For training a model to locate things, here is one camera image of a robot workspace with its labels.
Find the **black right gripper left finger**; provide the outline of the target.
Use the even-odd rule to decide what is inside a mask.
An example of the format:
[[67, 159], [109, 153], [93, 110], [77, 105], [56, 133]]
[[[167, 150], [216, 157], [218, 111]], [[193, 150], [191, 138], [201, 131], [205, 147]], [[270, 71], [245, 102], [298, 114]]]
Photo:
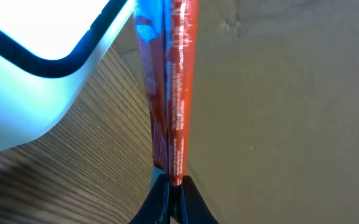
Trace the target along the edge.
[[168, 224], [170, 221], [169, 193], [169, 176], [161, 174], [129, 224]]

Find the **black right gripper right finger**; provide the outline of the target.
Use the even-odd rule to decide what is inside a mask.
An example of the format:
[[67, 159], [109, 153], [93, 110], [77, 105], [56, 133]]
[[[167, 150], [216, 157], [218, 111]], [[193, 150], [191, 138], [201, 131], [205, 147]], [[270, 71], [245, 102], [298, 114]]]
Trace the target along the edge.
[[184, 176], [180, 188], [181, 224], [218, 224], [192, 178]]

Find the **red candy bar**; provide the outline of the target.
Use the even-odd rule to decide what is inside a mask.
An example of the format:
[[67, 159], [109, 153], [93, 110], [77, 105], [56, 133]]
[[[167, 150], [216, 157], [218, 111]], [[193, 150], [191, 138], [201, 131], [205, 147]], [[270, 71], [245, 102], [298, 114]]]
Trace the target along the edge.
[[135, 31], [152, 126], [154, 166], [180, 186], [186, 173], [197, 0], [138, 0]]

